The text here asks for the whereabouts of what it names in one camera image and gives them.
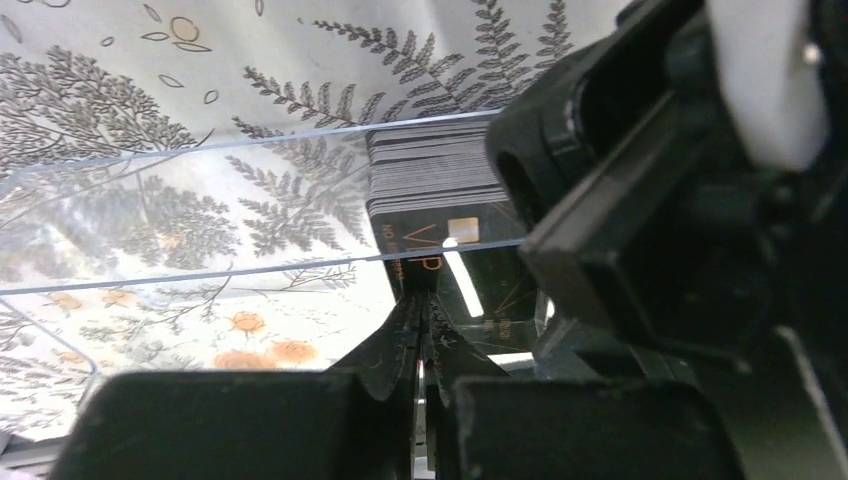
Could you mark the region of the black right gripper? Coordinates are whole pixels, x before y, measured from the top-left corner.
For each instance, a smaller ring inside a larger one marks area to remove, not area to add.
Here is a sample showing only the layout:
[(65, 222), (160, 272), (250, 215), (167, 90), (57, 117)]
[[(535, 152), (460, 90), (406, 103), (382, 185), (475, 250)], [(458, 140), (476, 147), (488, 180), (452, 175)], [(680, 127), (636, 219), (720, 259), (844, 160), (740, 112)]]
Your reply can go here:
[(536, 380), (715, 409), (738, 479), (847, 475), (847, 5), (634, 1), (486, 151), (555, 307)]

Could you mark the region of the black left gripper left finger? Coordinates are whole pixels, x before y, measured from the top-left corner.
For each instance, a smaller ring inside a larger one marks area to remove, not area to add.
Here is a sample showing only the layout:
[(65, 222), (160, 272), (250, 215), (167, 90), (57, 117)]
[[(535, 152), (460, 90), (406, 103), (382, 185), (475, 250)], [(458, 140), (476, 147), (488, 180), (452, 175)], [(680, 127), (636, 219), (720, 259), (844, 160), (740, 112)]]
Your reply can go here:
[(409, 479), (422, 298), (324, 371), (147, 371), (94, 395), (54, 479)]

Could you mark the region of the stack of credit cards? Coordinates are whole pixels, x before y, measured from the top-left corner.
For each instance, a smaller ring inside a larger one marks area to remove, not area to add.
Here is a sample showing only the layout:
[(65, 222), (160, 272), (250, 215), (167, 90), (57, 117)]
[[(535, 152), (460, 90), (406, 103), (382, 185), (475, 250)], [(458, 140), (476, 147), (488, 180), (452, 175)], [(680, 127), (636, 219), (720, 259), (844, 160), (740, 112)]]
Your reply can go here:
[(485, 354), (528, 352), (539, 292), (518, 257), (526, 226), (486, 157), (487, 116), (365, 135), (365, 209), (395, 298), (438, 296)]

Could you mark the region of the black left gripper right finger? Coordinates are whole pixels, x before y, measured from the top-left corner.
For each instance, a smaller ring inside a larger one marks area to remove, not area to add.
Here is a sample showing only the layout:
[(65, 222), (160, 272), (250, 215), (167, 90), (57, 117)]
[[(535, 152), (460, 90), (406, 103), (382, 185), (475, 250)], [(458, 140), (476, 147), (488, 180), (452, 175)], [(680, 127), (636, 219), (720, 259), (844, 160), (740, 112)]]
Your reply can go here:
[(422, 311), (429, 454), (439, 479), (738, 479), (715, 409), (653, 379), (531, 380), (505, 372)]

